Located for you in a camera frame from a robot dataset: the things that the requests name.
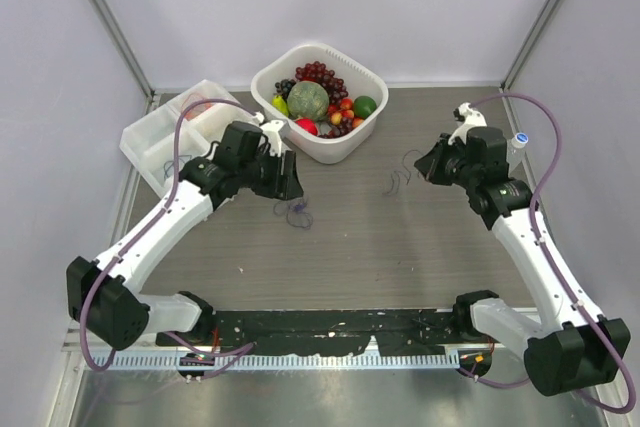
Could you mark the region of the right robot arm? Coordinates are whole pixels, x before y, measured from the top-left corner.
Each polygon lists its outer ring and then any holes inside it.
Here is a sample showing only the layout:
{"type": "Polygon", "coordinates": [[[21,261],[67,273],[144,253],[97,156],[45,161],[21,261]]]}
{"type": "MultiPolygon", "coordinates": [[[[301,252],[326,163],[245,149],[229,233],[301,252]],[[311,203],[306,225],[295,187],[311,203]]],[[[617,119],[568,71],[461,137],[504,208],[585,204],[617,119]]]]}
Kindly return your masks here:
{"type": "Polygon", "coordinates": [[[457,298],[451,327],[465,342],[487,335],[520,357],[545,396],[609,383],[630,332],[607,319],[572,276],[550,238],[528,185],[510,176],[528,138],[507,139],[495,127],[477,126],[466,137],[443,134],[414,164],[434,185],[458,185],[471,209],[502,244],[524,280],[539,318],[515,311],[488,290],[457,298]]]}

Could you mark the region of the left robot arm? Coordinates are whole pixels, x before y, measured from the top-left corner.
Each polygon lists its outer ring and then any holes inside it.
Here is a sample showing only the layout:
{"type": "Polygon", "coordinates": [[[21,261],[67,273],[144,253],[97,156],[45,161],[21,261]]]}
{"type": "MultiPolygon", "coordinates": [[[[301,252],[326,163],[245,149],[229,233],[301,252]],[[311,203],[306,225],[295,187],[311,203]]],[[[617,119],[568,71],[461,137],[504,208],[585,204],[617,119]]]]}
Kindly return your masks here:
{"type": "Polygon", "coordinates": [[[214,328],[212,307],[190,292],[144,295],[159,262],[196,225],[240,190],[281,201],[302,197],[296,155],[282,142],[287,125],[234,121],[213,155],[186,162],[161,201],[131,231],[93,260],[74,259],[66,271],[68,309],[83,336],[94,334],[116,351],[144,334],[176,333],[200,346],[214,328]]]}

